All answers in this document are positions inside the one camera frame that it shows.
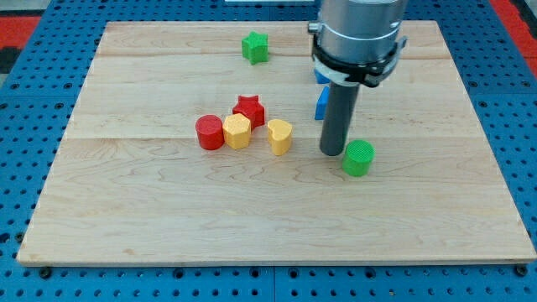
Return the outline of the blue block behind arm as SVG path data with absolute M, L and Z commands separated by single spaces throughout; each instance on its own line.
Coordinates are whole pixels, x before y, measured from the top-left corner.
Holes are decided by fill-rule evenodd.
M 326 76 L 322 75 L 317 69 L 314 69 L 314 75 L 318 84 L 325 85 L 331 83 L 331 80 Z

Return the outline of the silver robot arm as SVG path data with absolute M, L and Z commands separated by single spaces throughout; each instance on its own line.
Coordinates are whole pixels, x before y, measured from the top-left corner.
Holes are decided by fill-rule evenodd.
M 315 69 L 345 87 L 376 87 L 398 64 L 407 0 L 324 0 L 308 23 Z

